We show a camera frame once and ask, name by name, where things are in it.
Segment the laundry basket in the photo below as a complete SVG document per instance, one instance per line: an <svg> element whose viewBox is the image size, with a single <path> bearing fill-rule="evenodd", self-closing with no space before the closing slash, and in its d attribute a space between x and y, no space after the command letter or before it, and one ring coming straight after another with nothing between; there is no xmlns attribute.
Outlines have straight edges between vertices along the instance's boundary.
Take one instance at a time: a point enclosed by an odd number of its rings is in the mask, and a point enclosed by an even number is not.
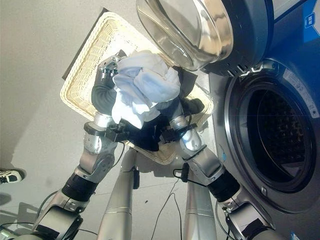
<svg viewBox="0 0 320 240"><path fill-rule="evenodd" d="M91 103L91 90L95 83L97 67L101 61L120 50L127 55L133 51L150 50L159 54L168 66L174 65L166 55L123 18L113 12L104 12L97 20L65 78L60 92L62 101L92 121L97 112ZM201 126L212 113L212 100L197 85L187 98L202 101L204 109L192 116L192 123ZM126 144L162 165L171 163L177 155L174 143L160 144L157 152L144 150L129 141Z"/></svg>

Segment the washing machine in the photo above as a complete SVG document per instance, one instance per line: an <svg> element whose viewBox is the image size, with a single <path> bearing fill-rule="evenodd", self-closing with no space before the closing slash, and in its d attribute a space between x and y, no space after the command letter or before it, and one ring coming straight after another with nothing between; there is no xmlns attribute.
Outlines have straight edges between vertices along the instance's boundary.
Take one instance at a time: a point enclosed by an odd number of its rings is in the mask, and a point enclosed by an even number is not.
<svg viewBox="0 0 320 240"><path fill-rule="evenodd" d="M176 64L209 73L217 155L289 239L320 239L320 0L138 0Z"/></svg>

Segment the cable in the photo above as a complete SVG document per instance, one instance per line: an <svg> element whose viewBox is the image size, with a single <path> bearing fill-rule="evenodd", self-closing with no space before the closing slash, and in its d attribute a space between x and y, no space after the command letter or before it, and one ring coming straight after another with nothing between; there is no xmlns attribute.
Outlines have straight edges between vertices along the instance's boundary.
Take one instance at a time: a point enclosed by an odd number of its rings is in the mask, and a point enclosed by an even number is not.
<svg viewBox="0 0 320 240"><path fill-rule="evenodd" d="M230 228L228 227L228 234L230 234ZM226 236L226 239L225 240L228 240L229 239L229 236Z"/></svg>
<svg viewBox="0 0 320 240"><path fill-rule="evenodd" d="M181 178L180 176L177 176L177 175L175 174L176 171L181 171L181 170L182 170L182 168L175 168L175 169L173 169L172 174L173 174L173 176L174 176L175 178L182 180L182 178ZM202 186L202 187L206 187L206 185L203 185L203 184L201 184L200 182L192 181L192 180L190 180L190 179L187 179L187 181L188 181L188 182L191 182L191 183L193 183L193 184L197 184L197 185Z"/></svg>
<svg viewBox="0 0 320 240"><path fill-rule="evenodd" d="M93 231L89 231L89 230L85 230L85 229L81 229L81 228L79 228L79 230L80 231L84 231L84 232L88 232L88 233L91 233L91 234L94 234L94 235L98 236L98 234L93 232Z"/></svg>
<svg viewBox="0 0 320 240"><path fill-rule="evenodd" d="M4 226L4 225L10 225L10 224L34 224L34 223L32 223L32 222L22 222L22 221L20 221L20 222L7 222L7 223L3 223L3 224L1 224L0 225L0 228L2 227L2 226ZM84 232L88 232L88 233L91 233L91 234L94 234L94 235L97 235L98 236L98 234L97 233L95 233L95 232L93 232L93 231L89 231L89 230L85 230L85 229L80 229L79 228L79 230L80 231L84 231Z"/></svg>
<svg viewBox="0 0 320 240"><path fill-rule="evenodd" d="M38 217L39 217L39 215L40 215L40 212L41 212L41 209L43 208L43 206L45 205L45 203L48 201L48 199L49 199L51 196L55 195L57 192L58 192L58 191L54 191L53 193L50 193L50 194L43 200L43 202L41 203L38 211L36 212L36 217L35 217L35 219L38 219Z"/></svg>
<svg viewBox="0 0 320 240"><path fill-rule="evenodd" d="M0 225L0 228L4 225L11 225L11 224L32 224L32 222L27 222L27 221L18 221L18 222L7 222L7 223L3 223Z"/></svg>
<svg viewBox="0 0 320 240"><path fill-rule="evenodd" d="M191 114L191 112L188 112L188 114L186 114L186 116L189 116L188 125L186 126L185 130L184 130L183 133L181 134L181 138L187 133L187 131L189 130L189 126L190 126L190 124L191 124L191 119L192 119L192 114Z"/></svg>
<svg viewBox="0 0 320 240"><path fill-rule="evenodd" d="M219 216L218 216L218 201L215 202L215 216L216 216L216 219L218 221L218 224L219 224L221 230L225 233L225 235L227 235L228 238L230 238L232 240L235 240L232 236L230 236L229 233L227 233L227 231L224 229L224 227L222 226L222 224L220 222L220 219L219 219Z"/></svg>
<svg viewBox="0 0 320 240"><path fill-rule="evenodd" d="M119 159L118 159L118 160L116 161L116 163L110 168L110 170L113 169L113 168L119 163L122 155L124 154L126 145L125 145L122 141L119 141L119 143L120 143L120 144L123 144L122 152L121 152L121 154L120 154Z"/></svg>
<svg viewBox="0 0 320 240"><path fill-rule="evenodd" d="M122 155L124 154L125 146L126 146L126 145L125 145L122 141L120 141L119 143L123 144L122 152L121 152L121 154L120 154L119 159L118 159L118 160L116 161L116 163L110 168L110 170L119 163ZM42 208L44 207L45 203L48 201L48 199L49 199L51 196L53 196L54 194L56 194L57 192L58 192L58 191L54 191L53 193L50 193L50 194L43 200L43 202L41 203L41 205L40 205L40 207L39 207L39 209L38 209L38 212L36 213L36 218L35 218L35 219L37 219L37 218L39 217L40 212L41 212Z"/></svg>
<svg viewBox="0 0 320 240"><path fill-rule="evenodd" d="M169 195L164 203L164 205L162 206L158 216L156 217L156 221L155 221L155 225L154 225L154 229L153 229L153 233L152 233L152 237L151 237L151 240L154 238L154 235L155 235L155 231L156 231L156 227L157 227L157 224L158 224L158 220L159 220L159 217L160 217L160 214L162 212L162 210L165 208L169 198L173 195L173 198L174 198L174 201L175 201L175 205L178 209L178 212L179 212L179 217L180 217L180 240L182 240L182 220L181 220L181 213L180 213L180 209L179 209L179 206L178 206L178 203L177 203L177 200L176 200L176 194L173 193L172 191L174 190L175 186L176 186L176 183L179 181L179 179L177 179L175 181L175 183L173 184L173 187L171 188L171 191L169 192Z"/></svg>

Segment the gray floor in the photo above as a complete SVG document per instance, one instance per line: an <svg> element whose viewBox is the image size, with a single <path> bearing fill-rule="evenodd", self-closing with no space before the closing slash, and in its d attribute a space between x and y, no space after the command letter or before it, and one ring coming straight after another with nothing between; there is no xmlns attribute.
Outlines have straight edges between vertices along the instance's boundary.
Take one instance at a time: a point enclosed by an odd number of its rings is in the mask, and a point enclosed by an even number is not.
<svg viewBox="0 0 320 240"><path fill-rule="evenodd" d="M1 0L1 168L19 168L26 178L0 185L0 224L34 221L37 207L51 192L61 188L79 162L83 150L83 125L87 121L60 99L62 75L103 7L113 11L137 30L140 24L134 0ZM212 123L203 133L213 149ZM121 146L116 150L119 157ZM150 239L157 214L175 182L155 177L145 160L140 188L133 193L132 239ZM119 172L112 169L98 186L82 214L83 229L97 231ZM174 192L184 219L187 186L179 182ZM18 232L24 225L12 225ZM220 239L225 236L217 227ZM173 200L163 211L155 240L179 239L179 215ZM76 237L95 239L81 232Z"/></svg>

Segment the sneaker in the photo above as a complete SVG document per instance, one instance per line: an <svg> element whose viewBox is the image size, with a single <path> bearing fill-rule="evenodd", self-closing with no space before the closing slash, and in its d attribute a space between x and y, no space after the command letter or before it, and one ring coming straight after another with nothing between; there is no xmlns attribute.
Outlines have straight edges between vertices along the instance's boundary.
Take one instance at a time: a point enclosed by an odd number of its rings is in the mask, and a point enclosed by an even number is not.
<svg viewBox="0 0 320 240"><path fill-rule="evenodd" d="M13 184L21 180L22 176L16 170L0 170L0 184Z"/></svg>

